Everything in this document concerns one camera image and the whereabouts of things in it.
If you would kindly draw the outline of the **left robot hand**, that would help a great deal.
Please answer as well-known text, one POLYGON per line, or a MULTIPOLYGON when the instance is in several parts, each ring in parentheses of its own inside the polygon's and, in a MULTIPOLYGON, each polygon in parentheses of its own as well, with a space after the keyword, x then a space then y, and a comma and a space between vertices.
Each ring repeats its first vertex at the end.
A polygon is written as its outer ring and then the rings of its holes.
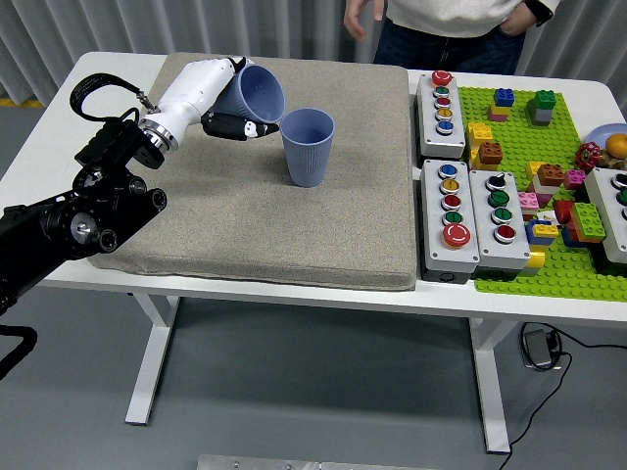
POLYGON ((168 150, 195 124, 210 136, 246 141, 277 131, 285 108, 283 88, 267 68, 244 57, 203 60, 183 68, 142 127, 168 150))

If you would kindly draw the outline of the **person's left hand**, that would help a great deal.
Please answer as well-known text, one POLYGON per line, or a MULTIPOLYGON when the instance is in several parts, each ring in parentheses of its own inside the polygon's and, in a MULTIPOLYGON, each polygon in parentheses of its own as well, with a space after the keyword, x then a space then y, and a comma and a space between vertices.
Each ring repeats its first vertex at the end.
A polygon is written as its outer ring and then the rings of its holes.
POLYGON ((509 36, 516 36, 535 25, 537 18, 524 4, 518 4, 511 14, 500 24, 501 31, 509 36))

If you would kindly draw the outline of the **person's right hand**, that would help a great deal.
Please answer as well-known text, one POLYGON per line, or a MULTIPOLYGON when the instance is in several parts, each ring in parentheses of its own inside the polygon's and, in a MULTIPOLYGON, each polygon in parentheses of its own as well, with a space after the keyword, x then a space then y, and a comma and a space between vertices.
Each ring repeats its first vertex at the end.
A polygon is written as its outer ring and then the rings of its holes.
POLYGON ((368 5, 371 5, 372 20, 380 23, 384 19, 385 0, 347 0, 345 2, 343 25, 348 33, 358 41, 363 41, 367 37, 366 29, 361 23, 361 16, 368 5))

